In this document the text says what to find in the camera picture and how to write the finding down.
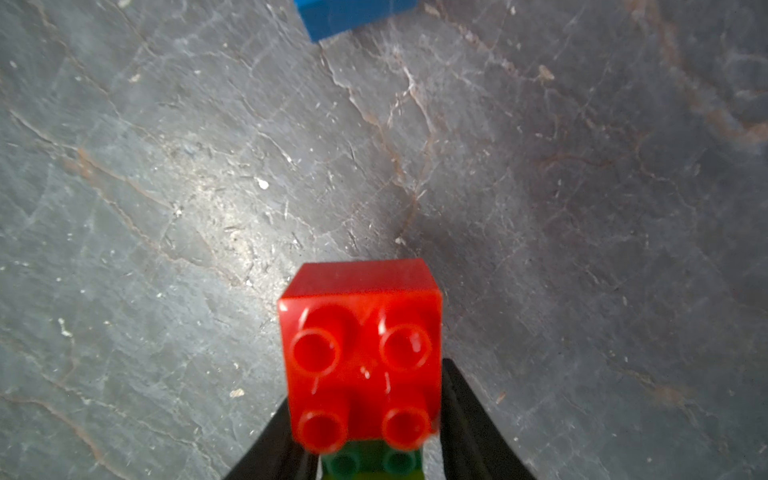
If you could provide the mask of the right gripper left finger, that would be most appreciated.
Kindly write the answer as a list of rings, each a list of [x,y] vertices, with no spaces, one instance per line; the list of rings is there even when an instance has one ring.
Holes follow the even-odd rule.
[[[223,479],[312,480],[317,478],[318,462],[316,454],[293,439],[285,398],[256,442]]]

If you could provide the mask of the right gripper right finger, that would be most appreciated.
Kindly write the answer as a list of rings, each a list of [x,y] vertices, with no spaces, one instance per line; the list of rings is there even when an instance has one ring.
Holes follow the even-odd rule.
[[[442,360],[440,444],[447,480],[534,480],[448,358]]]

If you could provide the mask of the small red lego brick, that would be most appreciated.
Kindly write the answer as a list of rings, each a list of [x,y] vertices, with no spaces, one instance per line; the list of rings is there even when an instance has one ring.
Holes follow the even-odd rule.
[[[441,408],[442,295],[420,258],[303,264],[277,303],[294,439],[411,451]]]

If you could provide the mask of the dark green long lego brick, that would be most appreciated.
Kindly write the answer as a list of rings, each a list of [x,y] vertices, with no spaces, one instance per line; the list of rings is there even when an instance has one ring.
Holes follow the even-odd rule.
[[[425,479],[420,449],[397,450],[383,440],[350,441],[320,460],[322,479]]]

